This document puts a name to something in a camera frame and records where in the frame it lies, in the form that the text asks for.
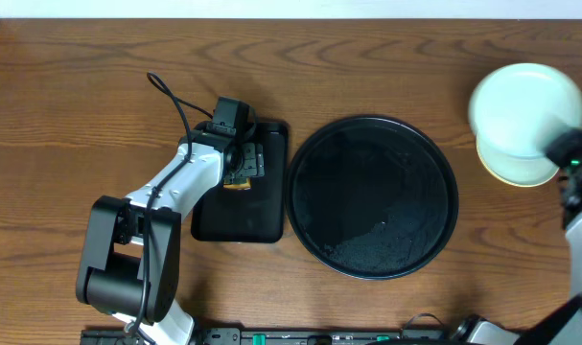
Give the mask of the orange green scrub sponge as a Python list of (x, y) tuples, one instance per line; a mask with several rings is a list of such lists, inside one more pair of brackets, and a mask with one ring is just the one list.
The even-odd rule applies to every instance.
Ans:
[(224, 189), (243, 191), (251, 188), (251, 181), (249, 178), (225, 179), (223, 181)]

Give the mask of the mint plate large red stain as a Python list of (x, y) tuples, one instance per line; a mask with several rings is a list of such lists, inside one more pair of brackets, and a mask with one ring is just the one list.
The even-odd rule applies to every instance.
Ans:
[(519, 158), (543, 156), (556, 137), (582, 128), (582, 92), (551, 66), (511, 64), (478, 83), (468, 115), (477, 141), (488, 149)]

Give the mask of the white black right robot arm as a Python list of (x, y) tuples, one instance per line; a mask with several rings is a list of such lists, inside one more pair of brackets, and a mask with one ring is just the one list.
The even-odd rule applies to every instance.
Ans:
[(547, 146), (546, 157), (564, 171), (558, 180), (564, 184), (560, 191), (570, 246), (570, 300), (522, 333), (477, 316), (468, 318), (451, 335), (458, 344), (582, 344), (582, 130), (559, 136)]

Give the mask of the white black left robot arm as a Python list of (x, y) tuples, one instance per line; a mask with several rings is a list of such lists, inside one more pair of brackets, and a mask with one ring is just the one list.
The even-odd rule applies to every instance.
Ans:
[(214, 122), (183, 137), (174, 158), (123, 198), (92, 206), (76, 281), (77, 299), (125, 324), (150, 344), (187, 344), (194, 319), (175, 300), (183, 220), (231, 173), (264, 173), (262, 149), (247, 133)]

